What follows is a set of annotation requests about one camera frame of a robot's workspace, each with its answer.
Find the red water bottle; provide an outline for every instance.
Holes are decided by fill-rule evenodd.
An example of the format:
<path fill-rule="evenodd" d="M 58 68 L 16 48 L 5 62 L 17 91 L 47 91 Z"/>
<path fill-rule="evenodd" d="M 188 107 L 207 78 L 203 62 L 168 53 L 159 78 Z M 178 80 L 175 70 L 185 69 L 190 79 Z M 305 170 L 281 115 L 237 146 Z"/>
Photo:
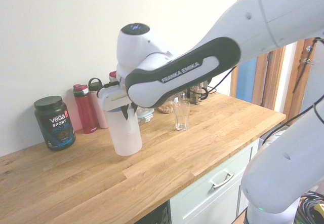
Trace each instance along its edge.
<path fill-rule="evenodd" d="M 80 84 L 74 85 L 73 94 L 84 133 L 90 134 L 95 132 L 98 121 L 91 104 L 88 86 Z"/>

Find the protein powder container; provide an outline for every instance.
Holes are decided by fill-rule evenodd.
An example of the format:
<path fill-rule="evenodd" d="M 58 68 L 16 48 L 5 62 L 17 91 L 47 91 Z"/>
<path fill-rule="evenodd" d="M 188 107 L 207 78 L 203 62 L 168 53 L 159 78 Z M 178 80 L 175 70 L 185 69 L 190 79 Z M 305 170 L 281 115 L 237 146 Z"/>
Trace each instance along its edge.
<path fill-rule="evenodd" d="M 48 96 L 34 103 L 35 116 L 50 150 L 60 151 L 75 142 L 75 134 L 67 111 L 60 96 Z"/>

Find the black container lid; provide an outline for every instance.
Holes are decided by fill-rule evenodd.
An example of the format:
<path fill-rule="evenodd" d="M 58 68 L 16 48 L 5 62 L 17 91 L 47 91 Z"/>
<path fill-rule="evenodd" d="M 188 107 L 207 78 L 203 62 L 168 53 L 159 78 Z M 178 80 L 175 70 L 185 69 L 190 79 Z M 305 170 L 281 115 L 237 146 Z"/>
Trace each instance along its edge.
<path fill-rule="evenodd" d="M 60 96 L 48 96 L 34 102 L 34 107 L 38 110 L 51 110 L 62 105 L 63 100 Z"/>
<path fill-rule="evenodd" d="M 103 85 L 100 79 L 92 78 L 91 80 L 89 80 L 88 87 L 90 91 L 99 91 L 103 87 Z"/>

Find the pink water bottle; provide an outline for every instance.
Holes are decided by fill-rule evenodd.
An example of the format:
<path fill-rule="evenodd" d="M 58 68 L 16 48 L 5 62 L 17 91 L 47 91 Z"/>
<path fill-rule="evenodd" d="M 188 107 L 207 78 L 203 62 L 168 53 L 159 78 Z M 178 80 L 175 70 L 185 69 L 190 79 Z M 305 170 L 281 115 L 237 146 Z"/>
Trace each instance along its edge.
<path fill-rule="evenodd" d="M 84 133 L 90 134 L 95 132 L 98 121 L 91 104 L 88 86 L 80 84 L 74 85 L 73 94 Z"/>
<path fill-rule="evenodd" d="M 103 87 L 101 80 L 98 78 L 92 78 L 91 80 L 89 80 L 88 86 L 89 86 L 89 90 L 90 90 L 90 97 L 91 97 L 92 105 L 93 105 L 93 108 L 95 109 L 97 119 L 99 122 L 99 126 L 102 129 L 106 129 L 106 128 L 108 128 L 106 116 L 105 116 L 104 111 L 99 106 L 99 103 L 98 103 L 99 98 L 97 97 L 97 91 L 99 91 Z"/>

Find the cabinet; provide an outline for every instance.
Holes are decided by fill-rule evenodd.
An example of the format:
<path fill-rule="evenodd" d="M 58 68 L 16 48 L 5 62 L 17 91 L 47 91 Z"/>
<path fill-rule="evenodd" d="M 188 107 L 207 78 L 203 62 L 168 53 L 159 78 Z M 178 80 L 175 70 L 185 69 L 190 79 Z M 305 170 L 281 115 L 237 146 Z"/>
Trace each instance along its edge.
<path fill-rule="evenodd" d="M 231 224 L 248 206 L 240 182 L 258 143 L 253 141 L 172 197 L 172 224 Z"/>

